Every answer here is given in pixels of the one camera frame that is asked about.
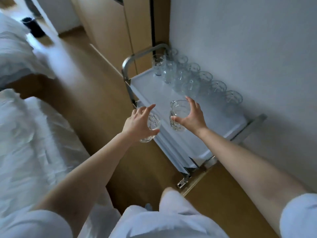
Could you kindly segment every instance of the white blanket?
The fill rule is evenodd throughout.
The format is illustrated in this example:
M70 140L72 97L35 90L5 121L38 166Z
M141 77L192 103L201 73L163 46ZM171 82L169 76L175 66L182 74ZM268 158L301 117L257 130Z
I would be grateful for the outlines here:
M27 212L89 157L68 122L45 102L0 92L0 229ZM104 190L81 237L107 237L120 218Z
M31 73L55 77L34 55L26 41L29 32L23 24L0 13L0 88Z

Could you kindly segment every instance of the white shirt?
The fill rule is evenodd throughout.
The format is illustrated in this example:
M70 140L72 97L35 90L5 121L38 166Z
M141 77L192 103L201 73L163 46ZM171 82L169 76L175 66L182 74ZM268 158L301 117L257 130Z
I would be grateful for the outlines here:
M304 194L284 208L280 231L283 238L317 237L317 194ZM58 214L37 210L26 213L10 224L1 237L72 238L68 223ZM142 212L118 222L114 237L228 237L211 219L203 215Z

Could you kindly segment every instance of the finger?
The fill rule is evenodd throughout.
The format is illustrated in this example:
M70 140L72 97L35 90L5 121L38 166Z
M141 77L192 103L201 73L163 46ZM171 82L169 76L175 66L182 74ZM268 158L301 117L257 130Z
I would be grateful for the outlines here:
M189 106L191 107L191 110L195 109L196 108L195 101L191 97L188 97L188 96L185 96L185 98L188 101Z
M181 117L178 116L171 116L171 120L173 120L176 123L182 124L183 123L183 119Z
M195 101L195 105L196 105L196 108L199 108L199 109L200 109L200 105L199 105L199 103L197 103L196 101Z
M156 104L152 104L149 107L147 107L144 111L144 115L148 116L151 112L151 110L156 106Z
M138 108L136 113L137 114L142 114L145 109L146 109L146 107L140 107L140 108Z
M157 135L158 133L159 133L159 129L151 130L150 136L152 136L152 135Z

